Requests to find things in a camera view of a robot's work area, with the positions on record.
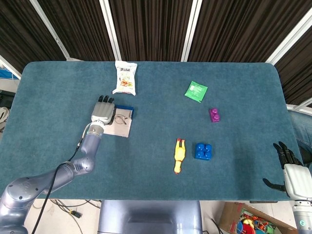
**yellow rubber chicken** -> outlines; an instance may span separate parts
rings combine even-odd
[[[179,174],[181,172],[181,163],[185,158],[185,145],[184,145],[185,140],[181,140],[178,138],[176,140],[176,145],[175,145],[175,173]]]

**cardboard box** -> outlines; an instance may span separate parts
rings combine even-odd
[[[273,218],[245,203],[240,203],[240,202],[226,202],[220,221],[219,221],[219,227],[226,232],[229,232],[231,234],[236,234],[236,226],[240,218],[240,214],[242,210],[246,210],[253,215],[256,215],[258,217],[264,218],[270,223],[276,225],[278,230],[282,234],[297,234],[297,229],[283,223],[276,218]]]

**robotic hand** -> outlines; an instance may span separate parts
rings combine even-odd
[[[273,144],[284,172],[284,185],[263,182],[270,188],[286,192],[295,201],[292,207],[298,232],[312,234],[312,177],[309,169],[295,157],[283,142]]]
[[[0,200],[0,234],[28,234],[24,222],[30,207],[41,193],[49,195],[70,183],[75,176],[90,173],[94,169],[101,135],[105,126],[114,120],[116,109],[113,101],[113,98],[108,100],[108,96],[99,97],[91,116],[92,123],[86,127],[89,126],[89,131],[86,136],[83,133],[75,151],[76,154],[82,142],[83,157],[71,161],[74,154],[57,169],[38,176],[19,178],[8,184]]]

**person's leg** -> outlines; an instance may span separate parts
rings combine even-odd
[[[289,111],[289,114],[298,145],[306,151],[301,152],[302,157],[312,155],[312,116],[295,111]]]

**purple toy block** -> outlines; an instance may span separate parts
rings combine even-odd
[[[211,122],[219,122],[220,121],[220,116],[219,116],[217,108],[210,109],[209,115],[210,115]]]

